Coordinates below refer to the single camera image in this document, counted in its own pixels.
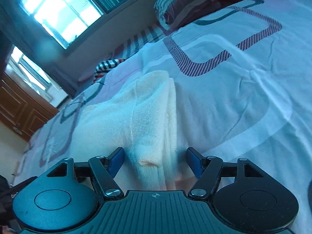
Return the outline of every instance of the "bed sheet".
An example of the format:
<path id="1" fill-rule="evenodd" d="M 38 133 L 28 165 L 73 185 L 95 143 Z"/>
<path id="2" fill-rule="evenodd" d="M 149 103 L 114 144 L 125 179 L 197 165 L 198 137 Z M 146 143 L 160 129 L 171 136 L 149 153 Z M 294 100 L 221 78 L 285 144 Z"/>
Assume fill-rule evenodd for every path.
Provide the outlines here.
<path id="1" fill-rule="evenodd" d="M 29 142 L 15 184 L 70 156 L 85 106 L 154 70 L 174 79 L 177 152 L 248 158 L 298 199 L 296 234 L 312 229 L 312 0 L 245 0 L 201 18 L 136 55 L 79 95 Z"/>

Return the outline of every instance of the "striped pillow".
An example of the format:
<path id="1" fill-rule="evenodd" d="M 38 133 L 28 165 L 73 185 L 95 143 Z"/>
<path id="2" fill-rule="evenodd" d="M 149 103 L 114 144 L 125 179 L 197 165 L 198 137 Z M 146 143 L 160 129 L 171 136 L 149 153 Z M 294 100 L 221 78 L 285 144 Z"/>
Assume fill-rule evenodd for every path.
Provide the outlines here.
<path id="1" fill-rule="evenodd" d="M 165 30 L 175 30 L 220 9 L 217 0 L 157 0 L 157 19 Z"/>
<path id="2" fill-rule="evenodd" d="M 91 84 L 94 84 L 97 80 L 101 79 L 103 76 L 106 76 L 109 71 L 111 71 L 113 68 L 116 68 L 120 63 L 125 60 L 126 59 L 116 59 L 101 62 L 99 65 L 96 66 L 93 81 Z"/>

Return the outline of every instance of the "brown door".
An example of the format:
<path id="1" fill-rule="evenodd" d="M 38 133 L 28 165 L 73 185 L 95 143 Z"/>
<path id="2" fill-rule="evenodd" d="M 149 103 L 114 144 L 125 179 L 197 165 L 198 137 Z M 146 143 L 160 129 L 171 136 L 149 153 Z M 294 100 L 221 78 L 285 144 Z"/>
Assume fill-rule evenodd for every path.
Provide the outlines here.
<path id="1" fill-rule="evenodd" d="M 12 69 L 0 82 L 0 120 L 28 141 L 58 110 L 30 88 Z"/>

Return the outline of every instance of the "folded white garment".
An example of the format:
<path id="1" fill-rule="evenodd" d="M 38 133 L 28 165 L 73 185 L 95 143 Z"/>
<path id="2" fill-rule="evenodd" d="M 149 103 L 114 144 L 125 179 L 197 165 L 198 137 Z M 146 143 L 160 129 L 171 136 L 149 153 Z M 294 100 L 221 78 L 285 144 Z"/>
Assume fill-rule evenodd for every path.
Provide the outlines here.
<path id="1" fill-rule="evenodd" d="M 75 162 L 117 147 L 125 162 L 115 181 L 129 189 L 174 190 L 177 174 L 177 121 L 174 81 L 167 71 L 153 71 L 133 81 L 112 99 L 86 107 L 73 133 Z"/>

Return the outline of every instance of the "screw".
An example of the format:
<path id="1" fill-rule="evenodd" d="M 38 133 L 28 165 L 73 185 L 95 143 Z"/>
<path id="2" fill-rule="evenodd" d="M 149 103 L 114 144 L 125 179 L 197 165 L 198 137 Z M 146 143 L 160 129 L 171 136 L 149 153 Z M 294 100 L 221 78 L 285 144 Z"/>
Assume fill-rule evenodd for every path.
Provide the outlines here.
<path id="1" fill-rule="evenodd" d="M 116 197 L 121 194 L 121 191 L 119 189 L 113 188 L 106 190 L 105 194 L 109 197 Z"/>
<path id="2" fill-rule="evenodd" d="M 203 197 L 206 194 L 206 191 L 204 189 L 197 188 L 193 189 L 191 194 L 197 197 Z"/>

